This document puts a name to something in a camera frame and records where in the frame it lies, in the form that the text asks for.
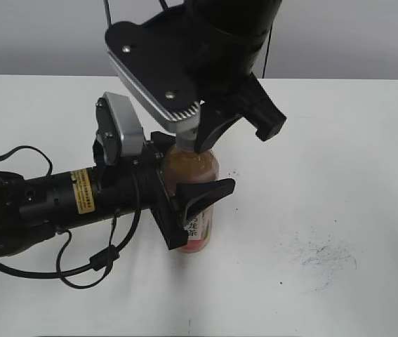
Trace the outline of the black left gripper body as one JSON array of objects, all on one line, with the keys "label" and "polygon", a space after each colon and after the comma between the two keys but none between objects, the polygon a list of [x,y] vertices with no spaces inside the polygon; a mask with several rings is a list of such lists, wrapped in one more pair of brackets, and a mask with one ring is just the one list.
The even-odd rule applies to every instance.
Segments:
[{"label": "black left gripper body", "polygon": [[168,249],[173,250],[187,244],[188,233],[161,177],[162,159],[163,154],[154,147],[141,147],[139,151],[128,154],[129,173],[135,196],[134,215],[128,239],[132,239],[135,234],[141,211],[149,209]]}]

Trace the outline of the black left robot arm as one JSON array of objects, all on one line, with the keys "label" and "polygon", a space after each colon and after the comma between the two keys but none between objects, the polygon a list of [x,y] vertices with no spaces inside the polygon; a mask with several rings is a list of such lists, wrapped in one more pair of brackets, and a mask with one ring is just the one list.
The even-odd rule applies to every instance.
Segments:
[{"label": "black left robot arm", "polygon": [[[173,138],[154,132],[137,156],[106,160],[107,146],[93,144],[94,166],[48,171],[26,179],[0,171],[0,257],[21,253],[63,230],[148,209],[169,249],[186,245],[193,217],[234,192],[231,178],[179,183],[169,194],[161,161]],[[0,155],[0,161],[6,159]]]}]

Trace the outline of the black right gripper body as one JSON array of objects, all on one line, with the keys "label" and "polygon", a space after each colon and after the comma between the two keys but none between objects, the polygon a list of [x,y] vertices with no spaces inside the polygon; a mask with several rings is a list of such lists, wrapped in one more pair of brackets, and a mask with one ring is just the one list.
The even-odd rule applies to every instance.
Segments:
[{"label": "black right gripper body", "polygon": [[195,41],[187,48],[187,73],[204,105],[240,114],[256,129],[260,140],[278,134],[286,116],[273,103],[252,71],[263,42],[236,44]]}]

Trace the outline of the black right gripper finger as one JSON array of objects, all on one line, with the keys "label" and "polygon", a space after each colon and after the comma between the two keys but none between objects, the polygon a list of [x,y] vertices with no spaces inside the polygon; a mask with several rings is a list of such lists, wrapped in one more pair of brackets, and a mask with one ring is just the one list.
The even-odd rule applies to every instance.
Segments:
[{"label": "black right gripper finger", "polygon": [[201,154],[211,150],[219,138],[240,119],[240,114],[227,111],[224,107],[202,105],[194,151]]},{"label": "black right gripper finger", "polygon": [[169,133],[184,133],[192,129],[191,117],[173,117],[166,119],[165,130]]}]

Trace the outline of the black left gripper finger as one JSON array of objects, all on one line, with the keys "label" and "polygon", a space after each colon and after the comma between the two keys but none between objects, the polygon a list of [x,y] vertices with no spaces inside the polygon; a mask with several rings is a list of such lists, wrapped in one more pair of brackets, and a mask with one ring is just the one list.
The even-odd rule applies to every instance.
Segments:
[{"label": "black left gripper finger", "polygon": [[176,200],[182,222],[194,217],[234,192],[236,182],[232,178],[207,183],[179,183],[176,185]]},{"label": "black left gripper finger", "polygon": [[175,136],[161,131],[154,131],[150,134],[150,142],[156,153],[165,157],[168,151],[175,145]]}]

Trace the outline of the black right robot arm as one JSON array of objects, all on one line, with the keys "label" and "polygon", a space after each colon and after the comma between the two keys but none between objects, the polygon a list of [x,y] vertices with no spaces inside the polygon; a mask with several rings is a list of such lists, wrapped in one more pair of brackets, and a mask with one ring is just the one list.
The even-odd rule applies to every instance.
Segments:
[{"label": "black right robot arm", "polygon": [[204,101],[194,142],[211,149],[234,123],[245,118],[266,141],[286,116],[261,86],[253,66],[270,33],[280,1],[185,1],[185,69]]}]

